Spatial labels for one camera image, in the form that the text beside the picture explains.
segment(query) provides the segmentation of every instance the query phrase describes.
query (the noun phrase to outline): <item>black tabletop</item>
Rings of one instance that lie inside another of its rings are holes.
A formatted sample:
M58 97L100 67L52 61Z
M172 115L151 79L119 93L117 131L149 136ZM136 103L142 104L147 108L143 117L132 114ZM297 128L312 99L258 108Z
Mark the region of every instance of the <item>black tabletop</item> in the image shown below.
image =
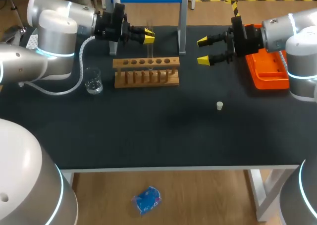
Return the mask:
M299 164L316 153L317 106L288 91L258 91L243 59L197 65L225 44L198 48L196 41L225 26L189 26L180 57L180 86L114 89L105 41L84 51L84 66L102 72L104 90L91 96L82 85L60 97L17 84L0 94L0 118L32 132L61 169ZM155 56L177 56L175 27L156 27ZM146 57L145 46L119 46L117 58ZM63 91L78 79L39 83ZM216 102L224 103L222 111Z

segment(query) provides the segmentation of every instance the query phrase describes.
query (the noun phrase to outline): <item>blue object on floor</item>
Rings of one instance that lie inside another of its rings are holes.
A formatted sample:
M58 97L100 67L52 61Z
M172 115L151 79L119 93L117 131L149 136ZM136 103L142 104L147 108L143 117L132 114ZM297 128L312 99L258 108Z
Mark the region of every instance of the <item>blue object on floor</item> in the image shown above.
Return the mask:
M161 201L162 198L160 197L159 191L151 186L140 195L132 198L132 202L136 205L140 215L146 214L155 208Z

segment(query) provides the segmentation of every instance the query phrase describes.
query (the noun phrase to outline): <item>clear plastic tube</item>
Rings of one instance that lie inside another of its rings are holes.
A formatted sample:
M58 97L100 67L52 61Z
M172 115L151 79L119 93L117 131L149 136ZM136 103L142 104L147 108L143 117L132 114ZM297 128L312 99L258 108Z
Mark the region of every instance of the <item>clear plastic tube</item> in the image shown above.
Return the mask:
M80 86L80 84L83 81L83 78L84 78L83 52L84 52L84 48L85 48L86 44L89 43L93 39L95 39L95 36L91 36L91 37L87 38L80 47L80 50L79 50L79 70L80 70L79 80L73 88L66 90L66 91L63 91L63 92L50 92L50 91L47 91L47 90L41 88L40 86L38 86L32 82L24 82L24 83L39 90L39 91L41 91L44 94L52 95L52 96L66 95L66 94L73 92L74 90L76 90Z
M285 58L284 58L284 56L283 56L283 53L282 53L282 51L279 51L278 53L279 53L279 56L280 56L281 59L282 59L283 65L284 65L284 67L285 67L285 70L287 71L288 67L287 67L286 60L285 60Z

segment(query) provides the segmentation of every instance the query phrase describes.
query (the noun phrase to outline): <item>test tube rack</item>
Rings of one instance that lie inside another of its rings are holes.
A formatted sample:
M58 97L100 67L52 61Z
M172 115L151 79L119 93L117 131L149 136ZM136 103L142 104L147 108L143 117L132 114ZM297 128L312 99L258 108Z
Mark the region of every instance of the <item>test tube rack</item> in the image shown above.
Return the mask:
M114 87L177 86L179 67L179 57L113 59L113 68L117 71L114 76Z

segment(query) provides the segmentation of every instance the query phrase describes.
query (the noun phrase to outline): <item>orange plastic container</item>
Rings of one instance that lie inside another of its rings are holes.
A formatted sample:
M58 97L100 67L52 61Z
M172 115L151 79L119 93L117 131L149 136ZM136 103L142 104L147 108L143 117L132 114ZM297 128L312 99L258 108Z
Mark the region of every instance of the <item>orange plastic container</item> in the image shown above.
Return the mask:
M247 55L246 60L253 82L259 90L289 89L288 74L278 52L268 53L266 49L260 49L256 54Z

